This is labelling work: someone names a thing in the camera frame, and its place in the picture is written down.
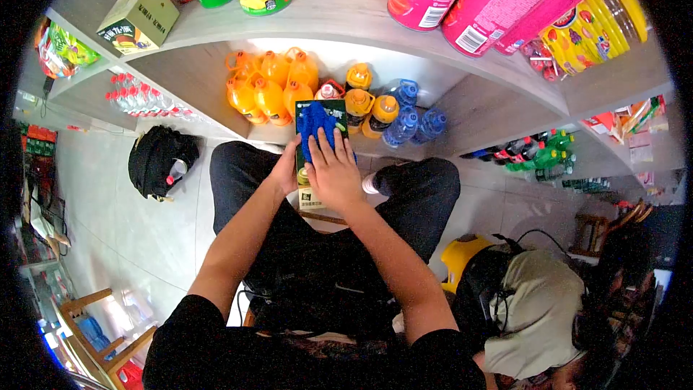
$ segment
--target cable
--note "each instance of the cable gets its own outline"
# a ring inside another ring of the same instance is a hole
[[[524,236],[525,236],[526,234],[528,234],[528,233],[531,233],[531,232],[541,232],[541,233],[543,233],[544,235],[548,236],[549,238],[551,238],[551,240],[554,242],[554,244],[556,244],[556,246],[563,252],[563,254],[565,254],[565,255],[568,256],[570,259],[572,259],[572,256],[570,256],[569,254],[567,254],[567,251],[559,244],[559,242],[558,242],[555,238],[551,237],[550,234],[547,233],[545,230],[541,230],[541,229],[529,229],[527,232],[525,232],[524,234],[520,235],[520,237],[518,238],[517,242],[519,243],[520,241],[522,241],[522,239],[524,238]]]

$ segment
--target green box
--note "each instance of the green box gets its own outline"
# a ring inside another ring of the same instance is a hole
[[[170,0],[117,0],[96,34],[124,55],[156,50],[179,14]]]
[[[299,134],[299,126],[303,120],[303,108],[310,106],[313,102],[319,102],[325,109],[325,113],[328,116],[334,116],[337,118],[336,127],[342,132],[342,138],[348,138],[349,132],[347,131],[347,106],[344,100],[307,100],[307,101],[296,101],[296,134]],[[326,130],[328,133],[334,133],[332,130]],[[308,183],[308,176],[306,175],[306,170],[304,165],[306,164],[306,157],[303,154],[303,149],[301,145],[296,148],[296,178],[299,183],[299,209],[300,210],[316,210],[320,208],[325,208],[320,200],[317,199],[316,195],[313,194],[313,189]]]

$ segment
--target person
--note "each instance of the person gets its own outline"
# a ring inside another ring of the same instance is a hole
[[[367,179],[389,199],[372,208],[349,139],[334,135],[334,150],[322,128],[308,138],[313,162],[305,166],[313,192],[349,225],[330,235],[285,199],[297,188],[300,135],[281,156],[242,142],[214,150],[217,237],[154,334],[147,389],[484,388],[426,265],[459,196],[457,169],[441,159],[381,169]],[[255,327],[225,327],[241,281],[261,292],[251,309],[263,307]],[[406,343],[392,332],[393,303]]]
[[[488,390],[498,388],[496,373],[522,380],[548,371],[554,390],[580,389],[586,375],[602,375],[596,363],[609,364],[600,354],[609,351],[610,330],[605,316],[584,308],[584,294],[580,277],[548,251],[477,253],[452,309],[460,330],[472,334]],[[590,316],[579,321],[576,341],[577,315]]]

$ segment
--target blue cloth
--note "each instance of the blue cloth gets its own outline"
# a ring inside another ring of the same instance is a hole
[[[302,110],[303,117],[297,117],[297,125],[299,132],[301,133],[301,149],[304,152],[304,158],[309,163],[313,162],[313,158],[310,156],[310,148],[308,148],[308,136],[312,135],[315,137],[315,141],[320,146],[317,140],[317,129],[322,127],[325,130],[325,136],[327,137],[327,143],[330,144],[332,150],[335,148],[335,135],[334,128],[337,123],[337,118],[334,116],[328,116],[325,113],[325,108],[320,104],[320,101],[313,101],[310,106],[304,107]]]

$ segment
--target wooden stool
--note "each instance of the wooden stool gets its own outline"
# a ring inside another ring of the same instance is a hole
[[[123,367],[123,365],[132,358],[135,352],[137,352],[140,348],[142,348],[147,342],[151,340],[151,338],[154,336],[154,331],[156,331],[157,329],[156,326],[147,329],[147,331],[145,331],[144,334],[138,337],[136,341],[128,345],[127,348],[125,348],[124,350],[117,353],[111,360],[106,360],[105,357],[115,348],[120,346],[121,343],[125,342],[125,338],[121,336],[113,342],[111,342],[103,350],[97,351],[96,349],[94,349],[91,343],[89,343],[87,338],[82,334],[82,331],[74,321],[74,316],[81,315],[83,307],[85,307],[88,304],[95,303],[96,301],[99,301],[101,299],[104,299],[111,294],[111,289],[107,288],[105,290],[101,290],[98,292],[94,292],[93,294],[83,296],[80,299],[65,302],[60,305],[60,314],[65,320],[65,324],[72,331],[75,338],[79,341],[80,345],[82,345],[82,348],[91,357],[94,364],[96,364],[96,366],[98,366],[99,369],[101,369],[102,372],[110,378],[113,386],[115,386],[117,390],[126,390],[120,378],[118,378],[118,369]]]

